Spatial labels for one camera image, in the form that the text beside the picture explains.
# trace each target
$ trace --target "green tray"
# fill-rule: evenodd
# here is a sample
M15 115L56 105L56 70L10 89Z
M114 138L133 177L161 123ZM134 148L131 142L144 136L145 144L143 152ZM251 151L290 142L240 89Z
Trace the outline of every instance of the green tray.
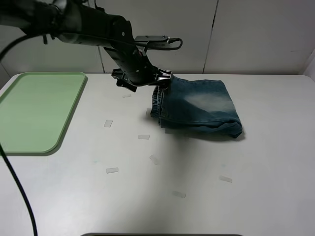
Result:
M8 154L43 154L61 140L87 78L82 72L27 72L0 97L0 142Z

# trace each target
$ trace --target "black wire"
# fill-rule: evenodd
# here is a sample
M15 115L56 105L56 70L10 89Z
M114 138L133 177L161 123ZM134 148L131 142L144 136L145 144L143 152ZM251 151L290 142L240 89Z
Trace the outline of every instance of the black wire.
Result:
M2 61L2 59L4 58L4 56L7 54L8 51L10 51L10 49L12 49L14 46L16 46L17 44L30 39L30 38L35 38L38 36L44 35L43 33L38 33L38 34L30 34L30 35L24 35L20 38L15 39L13 42L11 42L8 46L6 46L0 53L0 62Z
M174 50L178 50L182 47L183 45L183 40L181 38L173 38L172 42L180 42L180 45L175 47L175 48L160 48L160 47L155 47L155 46L150 46L144 43L137 43L137 42L127 42L127 41L121 41L118 39L114 39L114 38L105 38L105 37L99 37L99 36L95 36L95 35L91 35L91 34L85 34L85 33L80 33L80 32L76 32L76 31L70 31L70 30L62 30L59 31L58 33L62 34L62 33L73 33L73 34L77 34L77 35L81 35L81 36L85 36L85 37L93 37L93 38L99 38L99 39L104 39L104 40L108 40L108 41L112 41L112 42L117 42L117 43L124 43L124 44L128 44L128 45L134 45L134 46L139 46L139 47L144 47L144 48L148 48L148 49L154 49L154 50L160 50L160 51L174 51Z
M34 217L31 205L29 203L29 200L28 200L28 198L27 198L27 196L26 196L26 194L24 192L24 189L23 189L23 187L22 187L22 185L21 185L17 175L15 174L15 171L14 171L13 167L11 166L11 163L9 162L9 159L7 158L7 156L6 156L5 152L4 152L1 144L0 144L0 154L1 154L2 158L4 159L4 162L8 166L8 168L9 168L9 170L11 172L11 175L14 178L15 183L18 186L18 188L19 188L19 190L20 190L20 192L22 194L23 200L25 202L25 205L26 205L26 207L28 209L28 212L29 212L29 215L30 215L30 218L31 218L31 225L33 226L34 236L38 236L36 222L35 222L35 217Z
M85 37L93 37L93 38L99 38L99 39L104 39L104 40L108 40L108 41L112 41L112 42L117 42L117 43L124 43L124 44L128 44L128 45L134 45L134 46L139 46L139 47L144 47L144 48L148 48L148 49L154 49L154 50L160 50L160 51L173 51L173 50L178 50L182 47L183 45L183 41L180 38L175 38L172 39L172 42L176 42L176 41L180 41L180 45L178 47L175 48L160 48L160 47L155 47L155 46L150 46L147 44L143 44L143 43L137 43L137 42L126 42L126 41L121 41L121 40L117 40L117 39L113 39L113 38L105 38L105 37L99 37L99 36L95 36L95 35L91 35L91 34L84 34L84 33L79 33L76 31L69 31L69 30L63 30L63 31L59 31L58 33L74 33L77 35L81 35L81 36L85 36ZM2 61L2 59L4 58L4 56L7 54L7 52L12 49L14 46L16 46L17 44L30 39L30 38L35 38L38 36L43 36L46 35L45 33L38 33L38 34L30 34L30 35L24 35L20 38L15 39L13 42L11 42L8 46L6 46L0 53L0 62Z

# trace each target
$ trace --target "table surface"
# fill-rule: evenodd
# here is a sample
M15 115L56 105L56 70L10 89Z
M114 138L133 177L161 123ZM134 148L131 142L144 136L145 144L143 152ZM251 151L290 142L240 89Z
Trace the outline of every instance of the table surface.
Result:
M225 83L244 127L237 140L165 134L146 116L153 87L132 93L108 74L87 77L60 149L9 157L40 236L315 234L315 83L309 77L178 75ZM138 139L141 134L150 139ZM118 173L106 173L115 167ZM26 207L2 159L0 188L0 235L31 236Z

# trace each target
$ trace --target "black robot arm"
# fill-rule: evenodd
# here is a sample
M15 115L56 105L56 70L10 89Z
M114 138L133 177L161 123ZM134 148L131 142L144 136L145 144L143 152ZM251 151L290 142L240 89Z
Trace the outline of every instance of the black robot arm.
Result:
M26 34L42 33L62 42L101 46L116 62L112 76L117 85L131 91L144 85L167 86L171 71L153 66L147 49L177 50L179 38L132 35L130 21L110 15L100 7L84 6L82 0L0 0L0 24L21 28Z

